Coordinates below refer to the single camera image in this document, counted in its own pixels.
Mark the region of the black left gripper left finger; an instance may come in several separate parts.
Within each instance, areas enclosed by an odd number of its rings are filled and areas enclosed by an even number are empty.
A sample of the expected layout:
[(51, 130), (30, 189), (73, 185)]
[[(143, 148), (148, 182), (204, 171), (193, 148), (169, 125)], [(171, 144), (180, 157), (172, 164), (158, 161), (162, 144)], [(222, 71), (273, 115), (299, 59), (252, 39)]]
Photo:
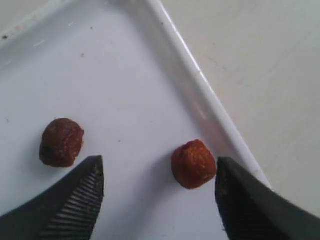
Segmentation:
[(104, 199), (102, 156), (89, 156), (48, 190), (0, 218), (2, 240), (89, 240)]

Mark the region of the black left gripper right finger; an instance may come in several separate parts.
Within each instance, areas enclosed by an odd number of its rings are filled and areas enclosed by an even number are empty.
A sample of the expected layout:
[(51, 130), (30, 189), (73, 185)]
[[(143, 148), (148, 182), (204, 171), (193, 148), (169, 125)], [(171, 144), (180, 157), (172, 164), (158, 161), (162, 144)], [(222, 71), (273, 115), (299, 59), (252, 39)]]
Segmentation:
[(215, 200), (230, 240), (318, 240), (320, 219), (282, 198), (230, 157), (219, 157)]

